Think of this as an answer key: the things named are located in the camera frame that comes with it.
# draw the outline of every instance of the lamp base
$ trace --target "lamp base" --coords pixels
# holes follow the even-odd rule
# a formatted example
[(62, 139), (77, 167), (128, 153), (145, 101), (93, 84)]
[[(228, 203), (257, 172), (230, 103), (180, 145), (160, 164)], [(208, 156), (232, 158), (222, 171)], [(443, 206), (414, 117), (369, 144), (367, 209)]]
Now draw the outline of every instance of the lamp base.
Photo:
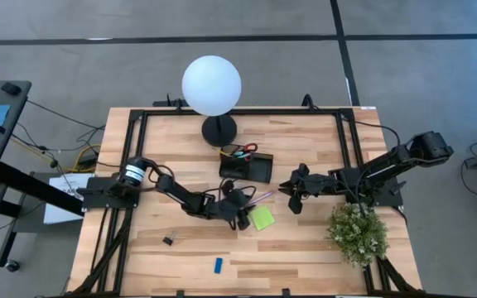
[(229, 115), (208, 117), (202, 124), (202, 136), (211, 146), (229, 145), (237, 136), (237, 123)]

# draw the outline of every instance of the wooden table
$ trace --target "wooden table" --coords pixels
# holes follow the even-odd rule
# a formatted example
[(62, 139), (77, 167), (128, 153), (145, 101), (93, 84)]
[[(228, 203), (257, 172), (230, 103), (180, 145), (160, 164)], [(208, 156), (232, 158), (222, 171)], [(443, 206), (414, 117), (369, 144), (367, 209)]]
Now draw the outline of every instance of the wooden table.
[[(112, 108), (104, 132), (99, 161), (119, 164), (130, 108)], [(355, 118), (379, 124), (375, 109), (354, 109)], [(234, 116), (238, 135), (234, 143), (256, 142), (259, 151), (274, 155), (270, 185), (256, 185), (257, 194), (277, 190), (292, 170), (305, 162), (311, 173), (326, 173), (343, 167), (335, 118), (317, 116)], [(200, 134), (203, 116), (151, 116), (147, 125), (143, 155), (169, 166), (176, 180), (190, 191), (218, 187), (219, 155)], [(351, 159), (355, 165), (349, 126), (345, 123)], [(357, 125), (364, 159), (368, 161), (386, 151), (382, 130)], [(135, 148), (137, 134), (132, 140)], [(98, 166), (97, 175), (111, 175), (116, 168)], [(343, 196), (310, 197), (301, 214), (287, 207), (289, 197), (276, 192), (264, 204), (276, 223), (257, 231), (250, 227), (232, 231), (220, 220), (187, 216), (174, 200), (158, 193), (144, 193), (135, 209), (130, 231), (127, 263), (121, 295), (280, 295), (290, 288), (293, 295), (363, 294), (365, 283), (358, 268), (341, 261), (340, 250), (325, 240), (331, 210), (345, 202)], [(388, 226), (388, 257), (413, 286), (421, 283), (401, 216), (391, 208), (376, 208)], [(68, 290), (75, 289), (89, 274), (103, 210), (86, 213), (79, 238)], [(105, 231), (99, 257), (104, 247)], [(177, 231), (169, 247), (161, 240)], [(214, 263), (222, 257), (221, 274), (214, 274)], [(108, 271), (106, 290), (112, 289), (114, 256)], [(373, 266), (375, 288), (380, 288), (378, 270)]]

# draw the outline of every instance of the potted plant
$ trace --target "potted plant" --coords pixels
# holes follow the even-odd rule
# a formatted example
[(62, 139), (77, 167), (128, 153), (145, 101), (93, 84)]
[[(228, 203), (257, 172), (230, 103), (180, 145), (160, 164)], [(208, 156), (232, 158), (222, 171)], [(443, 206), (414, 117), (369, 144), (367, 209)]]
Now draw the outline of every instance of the potted plant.
[(367, 266), (374, 257), (384, 259), (389, 247), (386, 225), (371, 209), (364, 209), (364, 213), (357, 204), (334, 208), (327, 229), (327, 238), (340, 247), (344, 261), (358, 267)]

